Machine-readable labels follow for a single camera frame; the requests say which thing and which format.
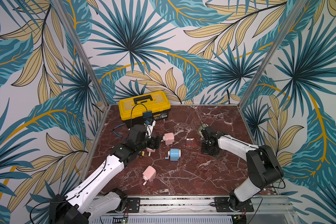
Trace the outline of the blue pencil sharpener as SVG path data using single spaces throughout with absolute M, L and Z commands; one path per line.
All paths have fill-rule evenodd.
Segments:
M 178 161 L 181 158 L 181 150 L 177 148 L 172 148 L 168 151 L 168 155 L 165 159 L 170 161 Z

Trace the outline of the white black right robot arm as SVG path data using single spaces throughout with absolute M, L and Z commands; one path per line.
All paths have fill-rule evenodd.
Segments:
M 283 170 L 268 145 L 249 144 L 226 133 L 214 131 L 210 126 L 202 127 L 198 132 L 203 138 L 202 154 L 216 156 L 225 150 L 247 163 L 248 177 L 230 193 L 231 203 L 245 203 L 264 188 L 283 179 Z

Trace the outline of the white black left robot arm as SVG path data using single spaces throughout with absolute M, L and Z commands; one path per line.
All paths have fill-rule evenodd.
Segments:
M 124 211 L 127 195 L 114 189 L 95 199 L 100 191 L 147 148 L 158 149 L 162 136 L 153 137 L 156 121 L 147 119 L 129 130 L 129 135 L 111 150 L 104 162 L 79 186 L 64 196 L 57 194 L 49 204 L 50 224 L 89 224 L 109 211 Z

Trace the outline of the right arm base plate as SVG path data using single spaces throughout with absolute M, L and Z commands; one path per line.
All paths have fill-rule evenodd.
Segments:
M 215 207 L 217 212 L 253 212 L 251 200 L 240 202 L 230 197 L 215 197 L 210 206 Z

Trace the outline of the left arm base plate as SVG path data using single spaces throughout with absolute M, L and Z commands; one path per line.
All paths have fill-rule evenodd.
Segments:
M 120 202 L 117 209 L 113 210 L 115 213 L 139 213 L 141 199 L 139 197 L 129 197 Z

